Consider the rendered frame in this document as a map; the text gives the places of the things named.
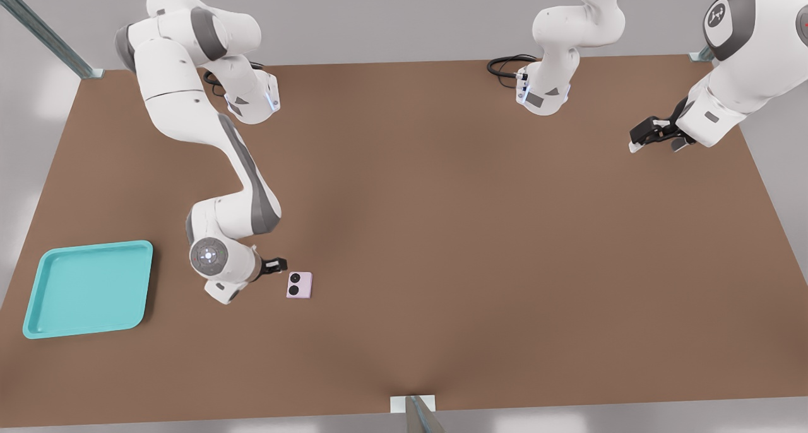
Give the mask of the pale blue-green tray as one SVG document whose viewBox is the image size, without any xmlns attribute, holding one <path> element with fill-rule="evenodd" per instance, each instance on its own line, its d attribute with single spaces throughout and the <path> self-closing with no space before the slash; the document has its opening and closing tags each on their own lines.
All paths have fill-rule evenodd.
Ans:
<svg viewBox="0 0 808 433">
<path fill-rule="evenodd" d="M 138 326 L 153 260 L 147 240 L 50 249 L 40 258 L 22 332 L 28 339 Z"/>
</svg>

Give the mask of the pale lilac phone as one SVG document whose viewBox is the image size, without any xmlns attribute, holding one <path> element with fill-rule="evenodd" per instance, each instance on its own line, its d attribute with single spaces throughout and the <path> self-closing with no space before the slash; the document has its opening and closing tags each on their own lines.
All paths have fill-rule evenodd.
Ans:
<svg viewBox="0 0 808 433">
<path fill-rule="evenodd" d="M 291 271 L 288 276 L 287 294 L 288 299 L 309 299 L 312 293 L 311 272 Z"/>
</svg>

